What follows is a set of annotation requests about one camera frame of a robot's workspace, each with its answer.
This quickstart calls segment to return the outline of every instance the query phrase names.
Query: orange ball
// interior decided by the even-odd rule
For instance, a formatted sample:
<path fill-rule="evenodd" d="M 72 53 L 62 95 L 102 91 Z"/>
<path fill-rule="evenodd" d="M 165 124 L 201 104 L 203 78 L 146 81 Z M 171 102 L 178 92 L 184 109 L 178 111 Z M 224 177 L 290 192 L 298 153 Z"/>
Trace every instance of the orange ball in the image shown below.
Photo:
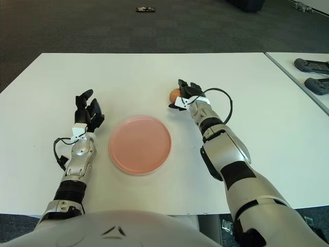
<path fill-rule="evenodd" d="M 174 89 L 169 95 L 169 100 L 171 103 L 175 103 L 176 98 L 180 97 L 180 89 Z"/>

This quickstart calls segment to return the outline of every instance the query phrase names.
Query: robot forearm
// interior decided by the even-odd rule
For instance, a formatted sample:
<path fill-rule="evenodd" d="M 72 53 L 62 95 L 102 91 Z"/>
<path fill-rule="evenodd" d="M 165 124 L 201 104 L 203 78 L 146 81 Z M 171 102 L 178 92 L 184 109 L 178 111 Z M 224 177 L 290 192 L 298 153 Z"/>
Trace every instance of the robot forearm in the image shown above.
<path fill-rule="evenodd" d="M 201 155 L 212 176 L 225 183 L 235 239 L 241 246 L 327 246 L 250 167 L 248 150 L 209 104 L 196 100 L 190 112 L 203 135 Z"/>

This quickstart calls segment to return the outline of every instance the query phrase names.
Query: dark carpet floor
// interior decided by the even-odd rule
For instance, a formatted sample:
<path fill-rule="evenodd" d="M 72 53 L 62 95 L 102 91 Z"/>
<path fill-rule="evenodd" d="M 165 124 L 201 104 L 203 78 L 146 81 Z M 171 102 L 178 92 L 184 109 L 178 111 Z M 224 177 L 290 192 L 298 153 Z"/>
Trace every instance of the dark carpet floor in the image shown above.
<path fill-rule="evenodd" d="M 256 14 L 225 0 L 0 1 L 0 92 L 43 52 L 329 53 L 329 18 L 288 0 L 266 0 Z"/>

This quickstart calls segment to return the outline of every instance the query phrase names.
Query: pink plate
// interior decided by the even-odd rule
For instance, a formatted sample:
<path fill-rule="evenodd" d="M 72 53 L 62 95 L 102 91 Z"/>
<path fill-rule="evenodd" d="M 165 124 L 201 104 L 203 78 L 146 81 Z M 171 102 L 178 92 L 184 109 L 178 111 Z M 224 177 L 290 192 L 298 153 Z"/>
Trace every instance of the pink plate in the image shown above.
<path fill-rule="evenodd" d="M 122 122 L 112 134 L 108 152 L 122 171 L 142 175 L 157 170 L 171 148 L 170 134 L 159 120 L 136 116 Z"/>

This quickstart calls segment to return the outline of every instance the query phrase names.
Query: white table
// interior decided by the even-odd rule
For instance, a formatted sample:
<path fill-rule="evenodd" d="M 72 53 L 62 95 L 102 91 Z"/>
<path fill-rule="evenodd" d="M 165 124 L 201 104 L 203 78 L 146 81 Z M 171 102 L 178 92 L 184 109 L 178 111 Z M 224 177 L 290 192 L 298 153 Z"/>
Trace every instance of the white table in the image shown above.
<path fill-rule="evenodd" d="M 267 52 L 266 55 L 287 74 L 308 96 L 314 100 L 319 107 L 329 115 L 329 94 L 316 95 L 309 90 L 304 82 L 307 78 L 324 79 L 329 75 L 318 75 L 314 73 L 301 72 L 294 66 L 294 61 L 297 58 L 313 61 L 329 61 L 329 54 L 312 54 L 312 53 L 284 53 L 284 52 Z"/>
<path fill-rule="evenodd" d="M 199 130 L 188 112 L 167 108 L 178 78 L 231 95 L 229 126 L 248 147 L 252 166 L 292 207 L 329 204 L 329 117 L 264 54 L 42 54 L 0 94 L 0 212 L 43 213 L 63 174 L 53 141 L 71 135 L 75 96 L 92 88 L 105 121 L 95 131 L 87 212 L 228 213 L 224 184 L 199 154 Z M 207 97 L 225 118 L 226 96 Z M 121 172 L 107 153 L 115 127 L 135 115 L 158 118 L 172 137 L 163 167 L 141 177 Z M 59 153 L 69 151 L 59 146 Z"/>

